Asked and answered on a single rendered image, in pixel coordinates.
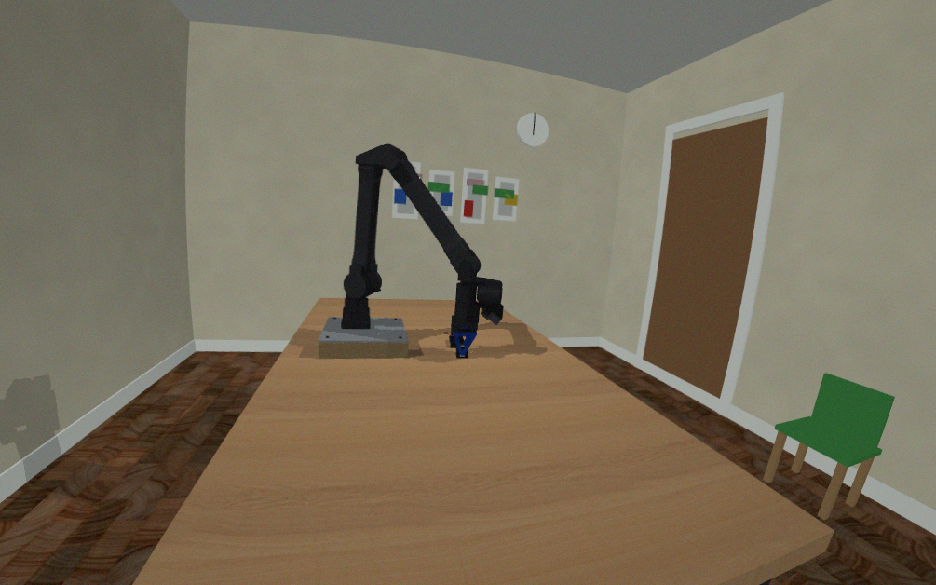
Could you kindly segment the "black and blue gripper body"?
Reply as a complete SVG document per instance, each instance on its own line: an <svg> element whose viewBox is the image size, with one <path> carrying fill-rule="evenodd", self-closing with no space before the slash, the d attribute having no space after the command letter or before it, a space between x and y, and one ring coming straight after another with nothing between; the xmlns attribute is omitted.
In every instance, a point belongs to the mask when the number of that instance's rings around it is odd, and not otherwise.
<svg viewBox="0 0 936 585"><path fill-rule="evenodd" d="M466 323L467 315L467 306L475 305L475 303L460 303L460 301L455 301L455 311L452 315L452 328L454 333L476 333L478 330L477 323ZM467 327L467 328L461 328ZM460 330L458 330L460 328Z"/></svg>

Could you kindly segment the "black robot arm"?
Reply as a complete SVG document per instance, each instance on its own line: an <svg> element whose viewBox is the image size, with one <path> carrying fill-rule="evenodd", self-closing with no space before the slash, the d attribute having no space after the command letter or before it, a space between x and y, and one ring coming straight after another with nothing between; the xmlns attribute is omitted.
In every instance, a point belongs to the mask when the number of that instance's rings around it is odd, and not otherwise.
<svg viewBox="0 0 936 585"><path fill-rule="evenodd" d="M476 304L467 306L466 323L479 323L481 308L482 316L497 325L503 318L502 282L477 277L482 262L444 215L406 154L392 144L384 144L355 156L355 164L359 164L355 246L349 274L344 280L346 298L341 328L371 328L366 297L381 291L375 241L382 169L389 170L399 183L451 261L460 281L456 284L455 301L475 303L477 294Z"/></svg>

